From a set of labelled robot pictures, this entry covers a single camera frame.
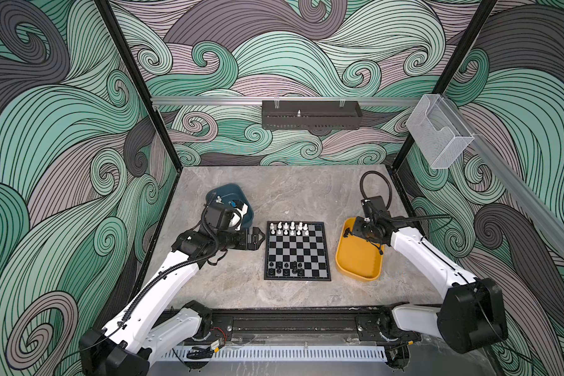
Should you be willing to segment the black white chessboard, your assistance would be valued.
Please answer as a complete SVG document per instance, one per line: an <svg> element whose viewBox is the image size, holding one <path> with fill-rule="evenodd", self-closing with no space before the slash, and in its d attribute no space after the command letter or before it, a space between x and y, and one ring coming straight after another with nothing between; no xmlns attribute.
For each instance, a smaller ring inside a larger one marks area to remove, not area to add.
<svg viewBox="0 0 564 376"><path fill-rule="evenodd" d="M266 280L315 280L330 281L332 274L327 251L327 239L323 222L317 223L318 231L309 236L266 235L264 278ZM266 269L269 262L298 262L304 264L305 277L269 278Z"/></svg>

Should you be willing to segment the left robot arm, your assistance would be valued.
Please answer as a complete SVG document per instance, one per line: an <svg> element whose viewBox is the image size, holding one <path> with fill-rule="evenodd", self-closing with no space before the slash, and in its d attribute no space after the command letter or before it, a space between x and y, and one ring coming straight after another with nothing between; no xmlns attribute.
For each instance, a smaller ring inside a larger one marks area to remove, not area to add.
<svg viewBox="0 0 564 376"><path fill-rule="evenodd" d="M149 282L102 329L89 329L79 341L85 375L146 375L150 367L178 344L197 339L214 353L225 334L212 329L212 310L199 302L186 304L161 321L181 288L220 250L258 250L266 235L257 227L220 231L187 230L176 238L172 250Z"/></svg>

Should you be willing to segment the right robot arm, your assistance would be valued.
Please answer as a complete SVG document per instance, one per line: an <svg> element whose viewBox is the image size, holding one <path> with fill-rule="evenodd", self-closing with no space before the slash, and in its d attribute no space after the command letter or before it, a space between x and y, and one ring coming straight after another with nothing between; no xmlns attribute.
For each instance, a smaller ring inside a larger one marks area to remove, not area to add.
<svg viewBox="0 0 564 376"><path fill-rule="evenodd" d="M349 234L399 252L442 299L440 306L405 303L393 307L394 327L441 338L460 354L508 338L503 292L494 280L477 277L450 260L410 225L410 218L390 216L382 197L365 198L361 206L363 215L357 217Z"/></svg>

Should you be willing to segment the white chess pieces group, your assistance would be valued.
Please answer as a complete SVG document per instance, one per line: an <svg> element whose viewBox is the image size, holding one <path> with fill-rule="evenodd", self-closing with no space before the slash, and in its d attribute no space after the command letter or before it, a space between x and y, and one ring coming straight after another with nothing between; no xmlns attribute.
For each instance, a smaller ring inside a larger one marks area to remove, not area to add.
<svg viewBox="0 0 564 376"><path fill-rule="evenodd" d="M309 236L318 231L317 223L311 222L268 222L269 234L275 236Z"/></svg>

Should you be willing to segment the black chess pieces group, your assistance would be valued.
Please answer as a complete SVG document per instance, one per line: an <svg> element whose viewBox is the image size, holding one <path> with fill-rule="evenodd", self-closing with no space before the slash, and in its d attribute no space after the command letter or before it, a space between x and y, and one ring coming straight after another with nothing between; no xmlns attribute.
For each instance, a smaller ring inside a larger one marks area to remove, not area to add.
<svg viewBox="0 0 564 376"><path fill-rule="evenodd" d="M304 264L298 262L269 262L266 276L269 278L305 277Z"/></svg>

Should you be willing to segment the yellow plastic tray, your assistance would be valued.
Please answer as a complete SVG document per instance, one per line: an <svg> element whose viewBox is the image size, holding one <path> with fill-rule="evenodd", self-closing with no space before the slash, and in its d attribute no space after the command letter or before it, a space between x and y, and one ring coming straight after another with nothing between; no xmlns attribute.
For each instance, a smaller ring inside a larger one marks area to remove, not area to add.
<svg viewBox="0 0 564 376"><path fill-rule="evenodd" d="M365 239L345 233L351 230L355 217L346 219L335 253L336 269L340 274L362 282L379 279L382 274L385 246L371 244Z"/></svg>

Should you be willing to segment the teal plastic bin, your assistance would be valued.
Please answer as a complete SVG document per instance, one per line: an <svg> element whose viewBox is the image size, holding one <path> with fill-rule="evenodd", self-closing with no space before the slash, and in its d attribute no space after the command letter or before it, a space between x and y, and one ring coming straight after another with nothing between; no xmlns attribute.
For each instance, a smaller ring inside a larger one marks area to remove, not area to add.
<svg viewBox="0 0 564 376"><path fill-rule="evenodd" d="M236 227L239 229L248 229L252 226L254 219L254 212L251 205L249 205L247 197L244 195L242 189L235 183L227 183L223 186L217 187L208 191L205 195L205 200L207 203L211 199L215 201L219 200L233 208L238 209L242 214L242 221Z"/></svg>

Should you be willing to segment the clear plastic wall box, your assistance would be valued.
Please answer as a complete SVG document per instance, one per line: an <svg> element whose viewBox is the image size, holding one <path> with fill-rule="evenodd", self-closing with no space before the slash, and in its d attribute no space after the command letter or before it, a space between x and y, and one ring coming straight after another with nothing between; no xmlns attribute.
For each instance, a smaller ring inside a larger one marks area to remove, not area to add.
<svg viewBox="0 0 564 376"><path fill-rule="evenodd" d="M472 128L458 107L440 94L423 95L406 125L434 170L449 169L474 140Z"/></svg>

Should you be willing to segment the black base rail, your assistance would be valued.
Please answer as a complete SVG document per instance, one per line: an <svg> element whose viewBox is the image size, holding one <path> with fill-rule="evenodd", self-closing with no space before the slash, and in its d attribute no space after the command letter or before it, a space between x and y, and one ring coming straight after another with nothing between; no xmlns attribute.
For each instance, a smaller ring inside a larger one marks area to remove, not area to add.
<svg viewBox="0 0 564 376"><path fill-rule="evenodd" d="M439 305L362 305L341 307L210 309L188 306L199 312L196 334L183 335L187 345L204 345L222 339L228 345L247 345L260 338L283 337L298 342L311 337L341 342L405 346L422 336L442 338L436 324Z"/></svg>

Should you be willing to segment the black perforated wall shelf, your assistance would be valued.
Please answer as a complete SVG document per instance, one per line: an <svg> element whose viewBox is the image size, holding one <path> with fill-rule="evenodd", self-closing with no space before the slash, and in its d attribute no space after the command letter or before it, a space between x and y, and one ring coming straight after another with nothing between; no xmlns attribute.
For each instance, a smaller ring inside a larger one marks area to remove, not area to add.
<svg viewBox="0 0 564 376"><path fill-rule="evenodd" d="M358 102L343 105L335 102L281 102L264 101L262 126L267 130L332 131L360 128L363 112Z"/></svg>

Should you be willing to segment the aluminium wall rail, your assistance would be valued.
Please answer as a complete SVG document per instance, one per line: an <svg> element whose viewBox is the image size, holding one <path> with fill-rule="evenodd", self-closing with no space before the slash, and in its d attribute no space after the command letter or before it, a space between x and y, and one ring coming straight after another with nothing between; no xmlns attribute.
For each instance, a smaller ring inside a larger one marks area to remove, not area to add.
<svg viewBox="0 0 564 376"><path fill-rule="evenodd" d="M393 97L223 97L223 96L188 96L188 97L151 97L156 107L163 106L260 106L264 101L281 102L335 102L343 105L348 101L356 101L365 107L413 107L419 98Z"/></svg>

